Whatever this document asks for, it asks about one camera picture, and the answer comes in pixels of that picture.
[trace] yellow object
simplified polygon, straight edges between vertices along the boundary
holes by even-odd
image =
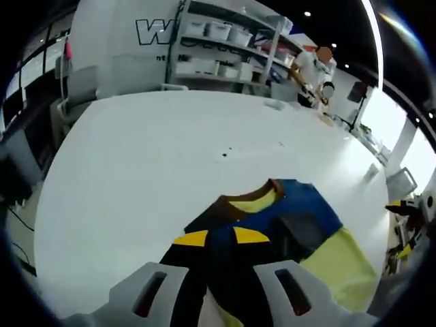
[[[408,244],[408,245],[404,248],[404,250],[402,250],[402,252],[400,252],[400,254],[398,254],[398,259],[401,259],[401,258],[407,257],[410,253],[411,253],[411,247],[410,247],[410,245]]]
[[[367,310],[377,275],[347,229],[341,228],[300,265],[330,288],[339,305]]]
[[[401,201],[402,200],[392,201],[391,203],[389,203],[389,205],[390,206],[401,206]]]
[[[234,317],[226,310],[221,308],[218,303],[215,302],[215,306],[217,307],[218,314],[223,320],[223,324],[225,327],[244,327],[243,323],[240,322],[238,318]]]
[[[182,237],[176,238],[173,244],[190,245],[192,247],[204,247],[207,232],[207,230],[202,230],[201,232],[186,234]]]
[[[275,201],[275,189],[271,189],[267,194],[260,199],[254,201],[233,201],[230,202],[235,208],[245,211],[246,213],[258,213],[259,211],[268,208]]]
[[[269,238],[256,230],[233,227],[238,244],[269,242]]]

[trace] chair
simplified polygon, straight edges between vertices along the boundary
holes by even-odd
[[[161,84],[161,91],[188,91],[185,85]]]
[[[271,83],[271,98],[283,102],[298,101],[297,84],[291,81],[286,81],[284,84]]]
[[[68,97],[57,106],[64,127],[73,125],[97,99],[97,67],[91,66],[70,72],[67,87]]]
[[[401,169],[396,174],[386,179],[388,186],[389,202],[402,200],[418,187],[415,179],[407,168]]]

